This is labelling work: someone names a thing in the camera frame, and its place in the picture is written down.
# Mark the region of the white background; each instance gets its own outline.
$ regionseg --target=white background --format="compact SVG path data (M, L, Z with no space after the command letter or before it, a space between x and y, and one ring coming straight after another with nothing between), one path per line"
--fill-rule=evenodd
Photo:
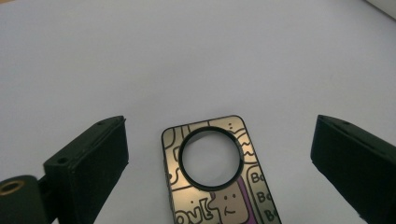
M130 164L95 223L173 223L164 129L241 116L283 223L364 223L312 164L318 114L396 145L396 22L360 0L0 5L0 179L123 115Z

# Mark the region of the clamp jaw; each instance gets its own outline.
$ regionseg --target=clamp jaw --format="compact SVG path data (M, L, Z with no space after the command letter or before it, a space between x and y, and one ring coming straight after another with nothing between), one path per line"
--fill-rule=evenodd
M91 126L44 162L45 175L0 182L0 223L92 224L128 164L125 119Z

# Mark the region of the black ring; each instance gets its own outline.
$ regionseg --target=black ring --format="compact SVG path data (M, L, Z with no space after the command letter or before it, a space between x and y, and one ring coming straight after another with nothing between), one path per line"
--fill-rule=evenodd
M184 165L183 165L183 151L184 151L184 147L187 145L189 140L192 137L194 137L196 134L198 134L198 133L208 132L208 131L214 131L214 132L225 134L227 137L229 137L235 143L236 148L239 151L238 170L236 171L236 173L233 176L233 178L231 178L226 183L218 185L218 186L206 186L206 185L202 185L202 184L196 182L195 180L193 180L187 174L186 170L184 169ZM228 186L230 186L241 175L242 169L244 168L244 153L242 151L242 146L239 144L238 139L236 139L235 136L233 136L232 133L230 133L230 132L228 132L228 131L226 131L224 129L221 129L219 127L208 126L208 127L203 127L203 128L196 129L196 130L192 131L191 133L189 133L186 136L186 138L184 138L183 142L180 145L180 150L178 152L178 166L180 167L180 171L184 175L184 177L187 179L187 181L189 181L196 188L201 189L201 190L205 190L205 191L217 191L217 190L221 190L221 189L227 188Z

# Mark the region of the rectangular metal plate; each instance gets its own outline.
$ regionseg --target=rectangular metal plate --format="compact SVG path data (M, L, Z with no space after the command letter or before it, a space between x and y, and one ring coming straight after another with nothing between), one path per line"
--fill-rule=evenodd
M180 149L192 134L211 129L230 135L243 154L239 175L217 190L191 183L179 159ZM241 118L230 116L169 128L163 132L163 155L175 223L281 223Z

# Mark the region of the circular hole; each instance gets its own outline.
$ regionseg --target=circular hole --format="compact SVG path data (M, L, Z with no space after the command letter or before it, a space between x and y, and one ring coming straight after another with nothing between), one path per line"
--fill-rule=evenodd
M217 131L195 134L181 151L182 171L201 188L225 187L241 166L240 149L229 136Z
M63 157L63 158L60 158L60 159L58 160L58 163L64 164L64 163L67 163L68 161L69 161L69 160L68 160L67 158Z
M20 189L23 186L23 181L14 180L6 183L0 188L0 195L8 195Z

